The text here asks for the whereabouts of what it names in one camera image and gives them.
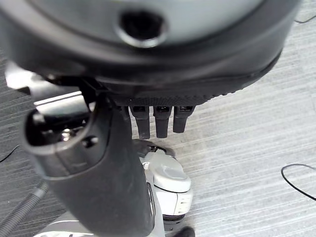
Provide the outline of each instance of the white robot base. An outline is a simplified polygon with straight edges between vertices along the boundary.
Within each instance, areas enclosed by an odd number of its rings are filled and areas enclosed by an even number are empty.
[[[191,180],[171,149],[142,140],[134,140],[134,144],[145,170],[155,215],[155,227],[148,237],[164,237],[166,231],[179,229],[190,210],[193,199]],[[66,212],[34,237],[84,236],[95,235]],[[192,228],[186,227],[175,237],[195,237],[195,233]]]

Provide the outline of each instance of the dark gray cable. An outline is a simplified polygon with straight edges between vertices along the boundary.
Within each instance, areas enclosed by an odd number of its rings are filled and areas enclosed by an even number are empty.
[[[45,182],[38,182],[33,191],[27,194],[0,222],[0,237],[7,237],[45,196],[47,191],[47,184]]]

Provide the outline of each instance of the gray carpet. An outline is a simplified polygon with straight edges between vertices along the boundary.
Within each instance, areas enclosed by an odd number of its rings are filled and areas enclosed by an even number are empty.
[[[307,0],[297,19],[316,14]],[[30,98],[6,88],[0,55],[0,159],[19,143],[19,124]],[[235,94],[198,106],[184,134],[164,140],[193,181],[195,198],[186,224],[198,237],[314,237],[315,202],[290,188],[280,169],[301,162],[316,166],[316,20],[294,24],[276,67]],[[155,134],[154,120],[151,133]],[[22,149],[0,165],[0,218],[39,178]],[[301,189],[316,196],[316,174],[286,171]],[[64,212],[49,193],[12,234],[31,237]]]

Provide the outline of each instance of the black cable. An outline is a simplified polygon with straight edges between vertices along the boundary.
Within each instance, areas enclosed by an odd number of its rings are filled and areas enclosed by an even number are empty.
[[[2,160],[0,160],[0,163],[5,161],[7,158],[9,158],[10,155],[19,147],[20,145],[16,145]]]
[[[307,19],[306,21],[295,20],[295,22],[298,23],[298,24],[305,24],[305,23],[310,22],[310,21],[313,20],[314,18],[316,18],[316,15],[315,15],[315,16],[312,16],[310,19]]]
[[[286,165],[285,167],[283,167],[283,168],[281,169],[281,175],[282,175],[283,179],[284,179],[292,188],[294,188],[296,191],[299,191],[301,194],[303,194],[303,195],[309,197],[310,199],[316,201],[316,197],[313,197],[313,196],[307,194],[306,192],[304,192],[304,191],[302,191],[302,190],[296,188],[296,187],[295,187],[290,181],[288,181],[288,179],[285,177],[285,175],[284,175],[284,170],[287,169],[288,167],[291,167],[291,166],[304,166],[304,167],[307,167],[307,168],[312,169],[312,170],[316,170],[316,168],[311,167],[311,166],[306,165],[306,164],[289,164],[289,165]]]
[[[31,210],[43,199],[48,191],[45,182],[38,182],[33,191],[25,196],[22,201],[10,211],[0,222],[0,237],[7,237],[20,222],[30,213]]]

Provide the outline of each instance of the floor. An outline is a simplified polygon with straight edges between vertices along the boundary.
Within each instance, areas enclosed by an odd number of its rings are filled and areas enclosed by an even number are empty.
[[[297,19],[315,14],[316,1],[306,0]],[[19,143],[32,103],[6,88],[2,52],[0,61],[1,159]],[[193,181],[185,224],[198,237],[314,237],[316,205],[290,188],[280,169],[316,166],[316,20],[294,24],[280,61],[263,79],[198,106],[184,134],[171,129],[167,139],[152,141],[172,147]],[[0,218],[39,180],[29,158],[19,149],[0,164]],[[315,172],[291,168],[286,175],[316,196]],[[31,237],[64,211],[49,193],[11,236]]]

